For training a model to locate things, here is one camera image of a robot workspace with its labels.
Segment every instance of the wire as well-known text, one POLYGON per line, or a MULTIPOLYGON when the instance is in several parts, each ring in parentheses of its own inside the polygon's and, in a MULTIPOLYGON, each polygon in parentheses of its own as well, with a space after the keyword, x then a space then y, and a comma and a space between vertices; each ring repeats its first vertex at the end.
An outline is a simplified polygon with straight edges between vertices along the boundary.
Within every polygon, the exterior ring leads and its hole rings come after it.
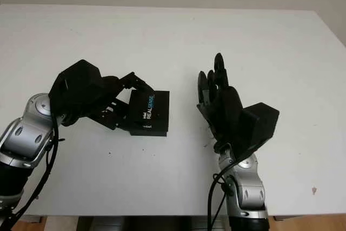
POLYGON ((215 214, 215 216, 214 216, 214 218, 213 218, 213 220, 212 220, 212 222, 211 222, 211 226, 214 225, 215 220, 217 219, 218 213, 219 213, 220 210, 221 210, 222 204, 223 204, 223 202, 225 201, 225 198, 226 198, 226 193, 223 194, 223 197, 222 197, 222 199, 221 199, 220 205, 218 205, 216 214, 215 214))
POLYGON ((56 158, 56 155, 58 152, 58 144, 59 144, 59 129, 58 129, 56 116, 54 115, 53 112, 51 112, 51 117, 52 117, 52 122, 53 122, 53 131, 54 131, 54 135, 53 135, 53 139, 52 139, 53 151, 52 151, 52 155, 51 155, 51 158, 49 161, 48 161, 49 155, 46 155, 46 170, 45 170, 44 174, 42 175, 42 178, 41 178, 40 182, 38 183, 36 189, 34 190, 32 195, 30 196, 27 203, 25 204, 25 206, 23 206, 16 214, 11 214, 3 222, 3 225, 1 226, 1 228, 5 228, 5 229, 1 229, 1 230, 10 230, 15 225, 15 223, 21 218, 21 216, 24 214, 24 212, 29 208, 29 206, 34 201, 34 199, 37 198, 37 196, 40 194, 41 190, 43 189, 43 186, 45 185, 45 183, 48 180, 48 177, 51 173, 51 170, 52 170, 54 162, 55 162, 55 158, 56 158))

